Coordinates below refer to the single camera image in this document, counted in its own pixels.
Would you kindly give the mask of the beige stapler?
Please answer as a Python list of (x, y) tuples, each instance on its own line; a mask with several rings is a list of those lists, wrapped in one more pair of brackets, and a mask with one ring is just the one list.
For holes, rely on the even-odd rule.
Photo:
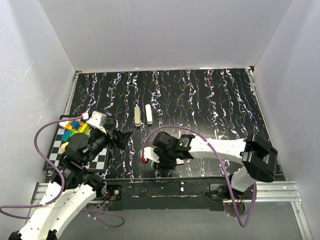
[(136, 127), (141, 126), (141, 110), (139, 106), (134, 107), (134, 125)]

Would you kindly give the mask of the white stapler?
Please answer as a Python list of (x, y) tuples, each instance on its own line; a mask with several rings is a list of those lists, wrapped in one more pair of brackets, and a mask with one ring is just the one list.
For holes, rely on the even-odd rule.
[(153, 124), (153, 116), (152, 116), (152, 109), (150, 104), (145, 105), (145, 114), (146, 114), (146, 121), (148, 125)]

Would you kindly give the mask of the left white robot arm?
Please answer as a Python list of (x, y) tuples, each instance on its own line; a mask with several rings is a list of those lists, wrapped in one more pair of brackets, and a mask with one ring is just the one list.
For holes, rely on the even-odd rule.
[(106, 181), (86, 168), (106, 147), (123, 150), (133, 134), (113, 122), (78, 129), (62, 144), (62, 155), (33, 215), (25, 226), (11, 233), (11, 240), (57, 240), (69, 223), (92, 200), (106, 196)]

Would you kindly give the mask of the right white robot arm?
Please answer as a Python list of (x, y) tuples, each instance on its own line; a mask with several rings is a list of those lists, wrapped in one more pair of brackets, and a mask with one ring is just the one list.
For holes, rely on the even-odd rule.
[(152, 146), (143, 149), (143, 157), (151, 160), (153, 168), (158, 170), (174, 170), (177, 161), (185, 159), (222, 159), (241, 164), (226, 186), (227, 195), (237, 199), (256, 182), (274, 181), (278, 151), (256, 134), (237, 140), (204, 140), (194, 134), (176, 138), (162, 131), (156, 135)]

